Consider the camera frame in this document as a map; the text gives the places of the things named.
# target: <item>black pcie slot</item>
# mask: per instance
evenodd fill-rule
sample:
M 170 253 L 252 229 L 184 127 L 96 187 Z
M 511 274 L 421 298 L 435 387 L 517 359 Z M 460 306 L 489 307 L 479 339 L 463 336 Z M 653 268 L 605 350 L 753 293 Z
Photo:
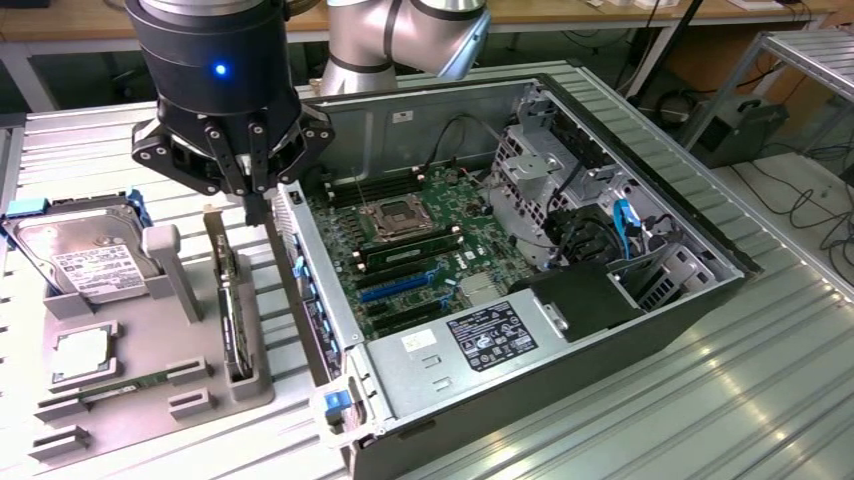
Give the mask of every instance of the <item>black pcie slot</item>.
M 414 275 L 416 273 L 424 273 L 423 265 L 402 265 L 394 269 L 377 272 L 372 275 L 365 275 L 356 280 L 356 288 L 366 288 L 380 283 L 385 283 L 406 275 Z
M 397 247 L 405 247 L 406 245 L 412 245 L 413 243 L 423 242 L 424 240 L 429 240 L 431 238 L 439 238 L 445 235 L 449 235 L 453 233 L 453 228 L 455 226 L 451 225 L 449 227 L 433 230 L 432 232 L 421 233 L 420 235 L 413 235 L 408 238 L 404 238 L 402 240 L 396 240 L 393 242 L 384 243 L 382 245 L 376 245 L 373 247 L 360 248 L 358 254 L 361 255 L 361 258 L 366 258 L 370 255 L 374 255 L 377 253 L 381 253 Z
M 333 207 L 348 207 L 364 201 L 376 201 L 382 198 L 405 195 L 421 189 L 421 181 L 414 172 L 406 172 L 393 177 L 368 179 L 360 182 L 333 185 L 326 188 L 330 194 L 329 204 Z
M 443 253 L 448 253 L 459 249 L 460 249 L 460 244 L 455 243 L 453 245 L 448 245 L 447 247 L 439 248 L 431 252 L 424 252 L 417 255 L 412 255 L 410 257 L 401 258 L 400 260 L 385 262 L 381 265 L 368 265 L 365 266 L 364 272 L 365 273 L 381 272 L 382 270 L 388 270 L 389 268 L 398 267 L 400 265 L 405 265 L 412 262 L 419 262 L 429 257 L 435 257 L 436 255 L 441 255 Z
M 420 317 L 429 315 L 433 312 L 441 310 L 443 302 L 441 300 L 433 300 L 432 302 L 424 303 L 417 307 L 412 307 L 402 312 L 392 313 L 381 318 L 377 318 L 370 323 L 373 325 L 374 330 L 386 330 L 389 328 L 394 328 L 404 324 L 412 323 Z

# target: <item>gray parts tray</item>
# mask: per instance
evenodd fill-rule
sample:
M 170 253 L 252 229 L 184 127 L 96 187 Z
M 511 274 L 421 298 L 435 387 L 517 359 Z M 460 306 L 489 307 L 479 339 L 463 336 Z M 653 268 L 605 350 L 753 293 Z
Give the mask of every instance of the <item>gray parts tray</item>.
M 36 410 L 36 416 L 45 421 L 45 431 L 40 439 L 33 439 L 30 456 L 50 468 L 216 420 L 272 400 L 249 262 L 242 256 L 238 261 L 244 279 L 238 294 L 254 370 L 248 380 L 232 382 L 222 367 L 222 336 L 210 261 L 184 266 L 198 299 L 201 322 L 186 322 L 178 299 L 173 295 L 158 300 L 142 296 L 112 302 L 97 306 L 93 315 L 61 321 L 46 314 L 42 337 L 44 400 L 53 397 L 48 388 L 53 377 L 57 336 L 68 332 L 102 328 L 104 325 L 117 326 L 106 330 L 116 333 L 109 338 L 108 360 L 120 365 L 118 375 L 86 385 L 84 390 L 148 377 L 146 381 L 140 382 L 142 387 L 133 391 L 101 395 L 90 403 L 70 400 Z M 157 375 L 158 380 L 152 383 L 152 374 L 157 372 L 169 373 Z M 74 391 L 65 390 L 58 395 Z M 64 429 L 78 432 L 85 442 L 76 442 L 74 448 L 52 448 L 49 440 Z M 64 439 L 58 441 L 68 443 L 68 435 L 58 436 Z

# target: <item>warning label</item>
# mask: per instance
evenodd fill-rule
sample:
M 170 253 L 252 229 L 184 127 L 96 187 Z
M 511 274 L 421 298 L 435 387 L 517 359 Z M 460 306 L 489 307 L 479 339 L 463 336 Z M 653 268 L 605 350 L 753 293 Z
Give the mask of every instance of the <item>warning label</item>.
M 125 245 L 62 253 L 53 256 L 53 262 L 85 297 L 142 285 L 142 274 Z
M 448 322 L 472 370 L 481 372 L 536 348 L 536 342 L 508 302 Z

